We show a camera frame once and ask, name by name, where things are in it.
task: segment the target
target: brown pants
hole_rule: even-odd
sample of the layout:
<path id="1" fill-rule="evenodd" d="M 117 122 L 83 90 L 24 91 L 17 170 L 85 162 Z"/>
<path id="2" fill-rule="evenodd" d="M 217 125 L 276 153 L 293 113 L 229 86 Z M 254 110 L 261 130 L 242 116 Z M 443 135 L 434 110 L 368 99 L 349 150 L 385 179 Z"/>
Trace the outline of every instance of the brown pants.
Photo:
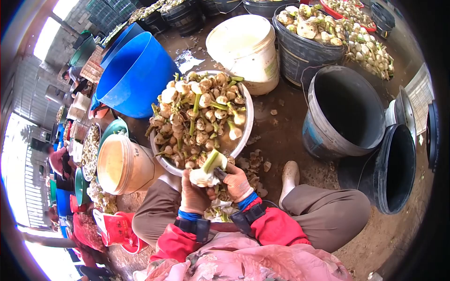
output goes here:
<path id="1" fill-rule="evenodd" d="M 180 193 L 158 180 L 148 188 L 133 218 L 136 235 L 150 245 L 173 223 L 178 214 Z M 366 225 L 370 203 L 358 190 L 328 190 L 301 184 L 284 199 L 283 207 L 302 227 L 316 249 L 329 253 L 353 239 Z"/>

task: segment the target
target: yellow bucket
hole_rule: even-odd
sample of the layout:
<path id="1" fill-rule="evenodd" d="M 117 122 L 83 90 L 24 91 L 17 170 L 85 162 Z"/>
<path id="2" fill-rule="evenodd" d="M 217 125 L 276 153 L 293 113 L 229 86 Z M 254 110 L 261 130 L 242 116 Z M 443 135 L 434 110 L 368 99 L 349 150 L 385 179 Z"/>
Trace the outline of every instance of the yellow bucket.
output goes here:
<path id="1" fill-rule="evenodd" d="M 104 141 L 97 161 L 99 183 L 105 192 L 121 195 L 146 189 L 164 173 L 153 152 L 112 134 Z"/>

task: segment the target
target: black wrist strap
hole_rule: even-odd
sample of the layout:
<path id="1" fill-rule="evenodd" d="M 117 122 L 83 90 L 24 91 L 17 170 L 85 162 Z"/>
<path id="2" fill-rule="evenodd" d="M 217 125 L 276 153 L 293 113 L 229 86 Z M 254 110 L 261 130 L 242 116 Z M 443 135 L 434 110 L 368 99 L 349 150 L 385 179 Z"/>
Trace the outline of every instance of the black wrist strap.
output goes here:
<path id="1" fill-rule="evenodd" d="M 232 214 L 230 219 L 242 233 L 252 236 L 252 223 L 265 214 L 266 207 L 258 203 L 245 212 L 239 211 Z"/>
<path id="2" fill-rule="evenodd" d="M 197 219 L 196 221 L 193 221 L 177 218 L 174 224 L 184 232 L 195 234 L 197 236 L 197 242 L 205 243 L 208 240 L 211 222 L 207 219 Z"/>

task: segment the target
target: white rubber boot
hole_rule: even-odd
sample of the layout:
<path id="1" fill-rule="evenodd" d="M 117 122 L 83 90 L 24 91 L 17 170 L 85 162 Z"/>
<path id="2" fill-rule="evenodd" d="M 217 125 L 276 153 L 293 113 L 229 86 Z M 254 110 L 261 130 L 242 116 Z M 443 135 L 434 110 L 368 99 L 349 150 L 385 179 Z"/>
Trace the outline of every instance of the white rubber boot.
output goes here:
<path id="1" fill-rule="evenodd" d="M 278 206 L 284 211 L 283 205 L 281 204 L 283 199 L 300 183 L 300 170 L 297 162 L 288 161 L 284 165 L 281 179 L 283 181 L 283 189 L 281 191 L 280 200 L 278 201 Z"/>

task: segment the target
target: red cloth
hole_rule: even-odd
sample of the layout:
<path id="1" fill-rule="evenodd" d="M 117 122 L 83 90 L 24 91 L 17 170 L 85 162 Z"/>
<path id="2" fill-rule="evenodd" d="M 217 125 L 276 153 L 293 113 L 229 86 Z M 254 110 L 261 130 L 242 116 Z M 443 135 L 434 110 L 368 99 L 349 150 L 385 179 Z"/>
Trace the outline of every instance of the red cloth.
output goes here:
<path id="1" fill-rule="evenodd" d="M 256 198 L 244 211 L 261 202 L 261 198 Z M 265 215 L 253 222 L 252 231 L 262 245 L 311 245 L 300 225 L 277 208 L 267 208 Z M 200 248 L 201 244 L 195 241 L 196 238 L 195 234 L 186 233 L 174 224 L 169 224 L 159 237 L 158 252 L 150 257 L 150 262 L 158 259 L 176 259 L 181 263 L 184 262 L 190 253 Z"/>
<path id="2" fill-rule="evenodd" d="M 73 234 L 82 244 L 100 252 L 106 252 L 102 238 L 97 234 L 97 225 L 91 216 L 83 213 L 74 213 Z"/>
<path id="3" fill-rule="evenodd" d="M 94 257 L 84 249 L 85 245 L 83 245 L 75 235 L 69 236 L 69 238 L 75 242 L 77 248 L 74 248 L 74 252 L 76 256 L 84 262 L 85 266 L 97 268 Z"/>

